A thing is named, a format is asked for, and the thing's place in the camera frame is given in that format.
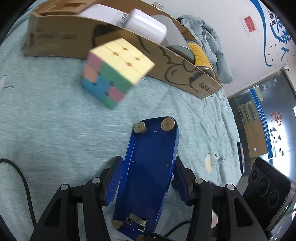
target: white cylinder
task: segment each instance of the white cylinder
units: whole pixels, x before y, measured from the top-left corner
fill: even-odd
[[[164,24],[139,9],[133,9],[124,26],[125,29],[160,44],[167,33]]]

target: black cable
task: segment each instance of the black cable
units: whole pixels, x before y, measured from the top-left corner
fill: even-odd
[[[12,161],[10,160],[7,160],[7,159],[4,159],[4,158],[1,158],[0,159],[0,163],[7,163],[9,164],[10,166],[12,166],[17,172],[18,174],[20,175],[21,179],[22,179],[22,182],[24,183],[24,186],[25,186],[25,191],[26,191],[26,195],[27,195],[27,200],[28,200],[28,206],[29,206],[29,211],[30,211],[30,215],[31,215],[31,220],[32,220],[32,223],[33,223],[33,227],[35,228],[36,226],[36,218],[35,218],[35,214],[34,214],[34,210],[33,210],[33,205],[32,205],[32,200],[31,200],[31,195],[30,195],[30,190],[29,190],[29,187],[28,187],[28,184],[27,184],[27,181],[22,173],[22,171],[18,168],[18,166],[16,164],[14,164]]]
[[[178,224],[178,225],[176,225],[175,227],[173,227],[166,235],[164,235],[164,237],[168,237],[172,232],[174,232],[176,229],[178,229],[178,228],[180,228],[181,226],[183,226],[183,225],[185,225],[185,224],[187,224],[187,223],[190,223],[191,222],[191,220],[189,220],[189,221],[184,221],[184,222],[182,222],[182,223],[180,223],[180,224]]]

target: silver screw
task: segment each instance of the silver screw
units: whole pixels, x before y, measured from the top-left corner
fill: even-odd
[[[68,189],[68,185],[67,184],[61,185],[61,190],[65,191],[67,189]]]
[[[234,190],[234,185],[233,184],[227,184],[227,188],[229,190]]]
[[[194,181],[197,183],[197,184],[202,184],[203,180],[201,178],[196,178],[194,179]]]
[[[95,177],[91,182],[94,184],[97,184],[101,181],[101,179],[99,179],[98,177]]]

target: light blue fabric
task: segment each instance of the light blue fabric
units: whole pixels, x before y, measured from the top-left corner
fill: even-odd
[[[27,27],[23,18],[0,46],[0,78],[7,75],[0,94],[0,157],[23,171],[37,221],[61,184],[83,185],[113,157],[124,157],[133,125],[146,118],[176,119],[178,155],[196,176],[237,184],[239,135],[223,89],[201,100],[146,77],[110,110],[81,87],[85,60],[24,56]],[[205,170],[208,153],[211,173]],[[129,240],[112,226],[114,205],[103,208],[111,240]],[[0,213],[18,241],[29,240],[33,226],[23,184],[7,164],[0,165]],[[191,214],[170,187],[156,231],[165,234]],[[79,225],[86,240],[83,219]],[[185,240],[186,232],[183,227],[170,237]]]
[[[233,81],[232,73],[215,30],[201,18],[192,15],[183,15],[179,18],[183,18],[181,23],[189,29],[206,53],[220,81],[223,84],[230,84]]]

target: blue tray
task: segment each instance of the blue tray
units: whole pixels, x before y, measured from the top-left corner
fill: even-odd
[[[126,152],[113,219],[122,221],[118,230],[134,241],[155,231],[172,179],[179,130],[176,120],[171,131],[162,130],[165,118],[143,120],[146,133],[133,131]]]

